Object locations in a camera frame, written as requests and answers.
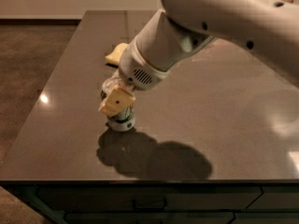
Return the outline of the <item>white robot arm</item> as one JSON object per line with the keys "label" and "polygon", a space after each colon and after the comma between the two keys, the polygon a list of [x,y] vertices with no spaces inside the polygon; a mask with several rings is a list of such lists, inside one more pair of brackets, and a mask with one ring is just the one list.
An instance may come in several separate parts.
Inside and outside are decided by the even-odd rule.
{"label": "white robot arm", "polygon": [[299,79],[299,6],[281,0],[162,0],[103,84],[99,110],[113,117],[130,106],[135,90],[150,90],[171,67],[216,38],[270,65],[292,83]]}

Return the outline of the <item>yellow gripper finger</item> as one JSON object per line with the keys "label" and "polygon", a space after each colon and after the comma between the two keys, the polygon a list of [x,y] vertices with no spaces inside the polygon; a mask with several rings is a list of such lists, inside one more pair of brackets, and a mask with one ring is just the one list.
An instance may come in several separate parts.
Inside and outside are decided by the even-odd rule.
{"label": "yellow gripper finger", "polygon": [[108,117],[116,116],[135,101],[135,95],[120,83],[103,88],[106,95],[99,106],[99,111]]}

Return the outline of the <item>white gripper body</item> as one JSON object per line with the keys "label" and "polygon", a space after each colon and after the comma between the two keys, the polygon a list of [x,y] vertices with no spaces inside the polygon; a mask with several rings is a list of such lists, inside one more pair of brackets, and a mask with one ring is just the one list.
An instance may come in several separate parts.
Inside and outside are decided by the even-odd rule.
{"label": "white gripper body", "polygon": [[141,91],[151,90],[169,75],[168,72],[154,68],[144,59],[139,51],[136,39],[123,52],[119,70],[122,79],[126,83],[134,85]]}

